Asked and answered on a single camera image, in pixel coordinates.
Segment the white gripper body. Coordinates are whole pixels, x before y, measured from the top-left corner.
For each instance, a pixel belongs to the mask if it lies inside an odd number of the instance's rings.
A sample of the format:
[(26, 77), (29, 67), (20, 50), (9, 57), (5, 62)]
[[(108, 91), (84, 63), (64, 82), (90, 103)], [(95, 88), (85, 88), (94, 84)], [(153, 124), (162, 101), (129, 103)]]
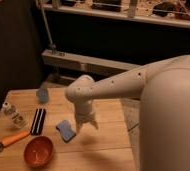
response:
[(93, 123), (96, 121), (93, 108), (86, 108), (83, 111), (75, 112), (75, 121), (77, 124)]

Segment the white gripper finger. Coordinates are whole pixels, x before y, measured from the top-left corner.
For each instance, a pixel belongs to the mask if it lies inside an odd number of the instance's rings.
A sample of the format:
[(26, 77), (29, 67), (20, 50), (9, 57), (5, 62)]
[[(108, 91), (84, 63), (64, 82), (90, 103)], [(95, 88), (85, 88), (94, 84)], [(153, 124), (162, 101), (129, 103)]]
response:
[(80, 133), (82, 127), (83, 127), (82, 124), (76, 124), (76, 134)]
[(99, 129), (99, 127), (98, 127), (98, 123), (94, 120), (94, 121), (91, 121), (90, 122), (91, 123), (91, 125), (95, 128), (95, 129)]

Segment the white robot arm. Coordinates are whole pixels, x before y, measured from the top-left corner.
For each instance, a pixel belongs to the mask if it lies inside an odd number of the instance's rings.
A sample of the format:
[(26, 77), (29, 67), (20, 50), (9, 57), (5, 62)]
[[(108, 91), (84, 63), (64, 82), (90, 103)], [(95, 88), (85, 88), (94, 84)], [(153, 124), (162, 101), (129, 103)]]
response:
[(96, 125), (92, 101), (138, 98), (140, 171), (190, 171), (190, 55), (149, 63), (94, 81), (80, 76), (66, 89), (76, 128)]

